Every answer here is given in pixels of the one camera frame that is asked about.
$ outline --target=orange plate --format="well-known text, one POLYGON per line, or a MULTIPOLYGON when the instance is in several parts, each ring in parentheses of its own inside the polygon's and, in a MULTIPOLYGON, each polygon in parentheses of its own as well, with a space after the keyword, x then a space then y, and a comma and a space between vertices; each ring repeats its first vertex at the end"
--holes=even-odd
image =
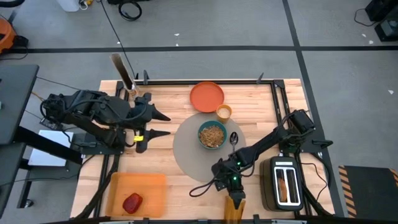
POLYGON ((211 113, 224 103, 224 92, 215 83, 201 82, 192 88, 190 100, 196 110, 211 113))
POLYGON ((112 174, 105 215, 108 217, 160 218, 166 201, 166 176, 164 174, 112 174), (142 203, 133 214, 123 209, 123 202, 133 193, 142 197, 142 203))

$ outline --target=spoon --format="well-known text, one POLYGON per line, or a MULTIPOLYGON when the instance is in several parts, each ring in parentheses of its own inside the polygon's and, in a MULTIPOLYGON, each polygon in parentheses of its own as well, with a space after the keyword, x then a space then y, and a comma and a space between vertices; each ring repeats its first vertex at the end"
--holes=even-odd
POLYGON ((229 142, 232 144, 232 151, 235 151, 235 145, 238 143, 238 134, 236 132, 232 132, 229 137, 229 142))

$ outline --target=gray floor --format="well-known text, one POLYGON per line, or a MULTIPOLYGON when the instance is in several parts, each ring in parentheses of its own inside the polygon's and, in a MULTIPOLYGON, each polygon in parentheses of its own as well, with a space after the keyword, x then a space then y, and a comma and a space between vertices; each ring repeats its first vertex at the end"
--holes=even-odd
MULTIPOLYGON (((368 0, 289 0, 298 38, 304 46, 395 45, 381 43, 373 27, 353 22, 354 11, 368 0)), ((142 17, 136 22, 120 18, 109 6, 109 16, 126 47, 173 47, 204 45, 292 46, 282 1, 279 0, 152 0, 140 3, 142 17)), ((0 9, 4 16, 9 11, 0 9)), ((369 22, 363 13, 358 19, 369 22)), ((31 49, 118 47, 102 7, 94 2, 87 11, 63 12, 56 1, 27 0, 14 20, 16 31, 30 40, 31 49)), ((24 60, 5 64, 40 65, 39 76, 77 88, 98 89, 100 80, 118 75, 110 53, 29 54, 24 60)), ((136 72, 143 69, 155 78, 301 78, 295 52, 207 51, 129 52, 136 72)), ((398 170, 397 51, 304 52, 319 114, 330 147, 333 168, 338 165, 390 167, 398 170)), ((34 91, 74 91, 37 80, 34 91)), ((34 96, 27 110, 39 115, 34 96)), ((22 125, 38 131, 39 119, 25 113, 22 125)), ((18 178, 24 178, 21 171, 18 178)), ((17 183, 0 223, 42 223, 66 220, 73 202, 75 180, 33 184, 30 198, 36 204, 16 209, 22 188, 17 183)))

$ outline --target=yellow cup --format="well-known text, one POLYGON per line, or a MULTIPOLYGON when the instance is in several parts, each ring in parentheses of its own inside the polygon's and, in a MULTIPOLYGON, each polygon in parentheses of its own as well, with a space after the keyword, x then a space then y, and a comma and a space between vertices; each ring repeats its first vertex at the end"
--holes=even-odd
POLYGON ((232 114, 232 109, 228 105, 219 105, 216 110, 217 120, 221 123, 227 123, 232 114))

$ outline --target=orange object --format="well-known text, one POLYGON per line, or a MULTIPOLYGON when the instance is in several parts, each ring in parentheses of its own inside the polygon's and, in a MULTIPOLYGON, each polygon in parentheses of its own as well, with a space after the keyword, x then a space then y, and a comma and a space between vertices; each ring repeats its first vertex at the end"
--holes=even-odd
POLYGON ((164 174, 112 174, 105 215, 109 217, 160 218, 165 209, 166 176, 164 174), (131 194, 142 197, 142 203, 134 214, 123 209, 123 202, 131 194))
POLYGON ((223 104, 224 92, 213 82, 201 82, 192 88, 190 101, 196 110, 211 113, 223 104))
POLYGON ((219 105, 216 110, 217 120, 221 123, 227 123, 232 114, 232 109, 228 105, 219 105))
POLYGON ((10 49, 14 45, 16 35, 10 23, 0 18, 0 54, 4 49, 10 49))

